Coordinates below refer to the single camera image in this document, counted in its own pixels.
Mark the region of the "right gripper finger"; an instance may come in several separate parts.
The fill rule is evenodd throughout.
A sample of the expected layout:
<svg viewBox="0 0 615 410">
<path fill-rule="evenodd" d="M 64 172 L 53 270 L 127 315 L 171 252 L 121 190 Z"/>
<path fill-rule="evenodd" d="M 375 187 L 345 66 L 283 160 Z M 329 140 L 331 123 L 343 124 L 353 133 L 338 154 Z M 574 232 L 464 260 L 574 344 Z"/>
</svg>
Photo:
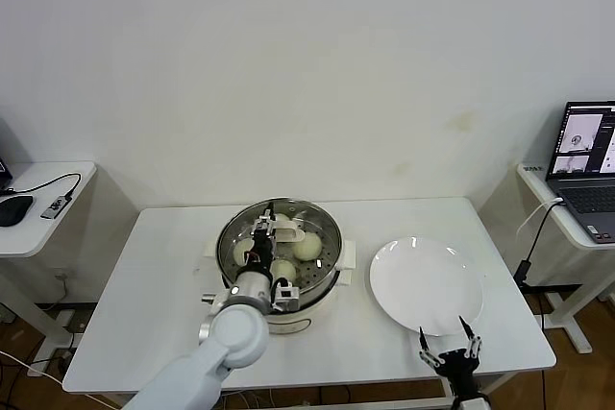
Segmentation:
<svg viewBox="0 0 615 410">
<path fill-rule="evenodd" d="M 421 327 L 419 327 L 419 344 L 419 356 L 428 366 L 439 368 L 443 365 L 443 361 L 431 352 L 426 335 Z"/>
<path fill-rule="evenodd" d="M 480 348 L 482 345 L 482 339 L 480 336 L 478 336 L 474 330 L 471 328 L 471 326 L 463 319 L 462 316 L 458 316 L 460 323 L 462 325 L 462 328 L 468 338 L 468 345 L 466 347 L 466 350 L 464 352 L 464 357 L 465 358 L 478 358 L 479 354 L 480 354 Z"/>
</svg>

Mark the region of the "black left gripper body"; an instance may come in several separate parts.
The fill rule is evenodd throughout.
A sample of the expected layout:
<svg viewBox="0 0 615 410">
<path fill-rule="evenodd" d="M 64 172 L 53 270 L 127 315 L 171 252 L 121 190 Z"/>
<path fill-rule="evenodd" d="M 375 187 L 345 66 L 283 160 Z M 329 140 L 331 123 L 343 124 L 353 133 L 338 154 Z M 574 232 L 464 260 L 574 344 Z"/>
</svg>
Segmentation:
<svg viewBox="0 0 615 410">
<path fill-rule="evenodd" d="M 241 268 L 241 272 L 255 272 L 271 277 L 270 269 L 275 256 L 275 236 L 261 229 L 253 234 L 252 240 L 252 247 L 243 254 L 245 265 Z"/>
</svg>

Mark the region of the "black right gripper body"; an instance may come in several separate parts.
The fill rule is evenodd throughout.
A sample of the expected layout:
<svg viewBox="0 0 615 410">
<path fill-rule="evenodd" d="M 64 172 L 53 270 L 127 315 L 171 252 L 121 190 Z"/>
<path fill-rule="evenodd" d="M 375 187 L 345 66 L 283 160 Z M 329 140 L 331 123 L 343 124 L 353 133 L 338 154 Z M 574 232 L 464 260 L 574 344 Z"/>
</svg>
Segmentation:
<svg viewBox="0 0 615 410">
<path fill-rule="evenodd" d="M 480 364 L 475 353 L 466 349 L 450 350 L 437 356 L 436 373 L 445 377 L 456 397 L 477 397 L 480 389 L 474 379 L 474 371 Z"/>
</svg>

